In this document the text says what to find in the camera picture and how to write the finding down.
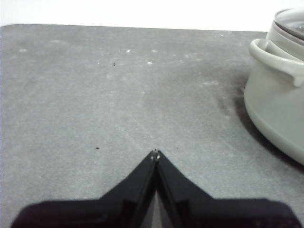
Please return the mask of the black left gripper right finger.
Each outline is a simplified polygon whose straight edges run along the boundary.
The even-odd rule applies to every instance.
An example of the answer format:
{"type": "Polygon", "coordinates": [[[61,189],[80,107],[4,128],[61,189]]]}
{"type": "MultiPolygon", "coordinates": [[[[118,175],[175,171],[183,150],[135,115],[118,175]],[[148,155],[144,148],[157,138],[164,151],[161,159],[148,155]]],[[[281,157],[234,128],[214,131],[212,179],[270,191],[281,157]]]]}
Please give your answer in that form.
{"type": "Polygon", "coordinates": [[[268,199],[216,199],[156,153],[157,191],[175,228],[300,228],[285,203],[268,199]]]}

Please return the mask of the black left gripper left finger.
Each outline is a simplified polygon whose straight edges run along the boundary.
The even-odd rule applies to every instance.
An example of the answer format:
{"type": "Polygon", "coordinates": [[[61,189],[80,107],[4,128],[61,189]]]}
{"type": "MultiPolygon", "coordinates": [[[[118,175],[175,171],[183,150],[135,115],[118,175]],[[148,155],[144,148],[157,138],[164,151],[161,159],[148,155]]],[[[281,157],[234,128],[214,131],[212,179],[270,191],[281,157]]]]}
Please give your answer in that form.
{"type": "Polygon", "coordinates": [[[13,228],[139,228],[155,193],[158,153],[150,152],[98,199],[43,201],[24,207],[13,228]]]}

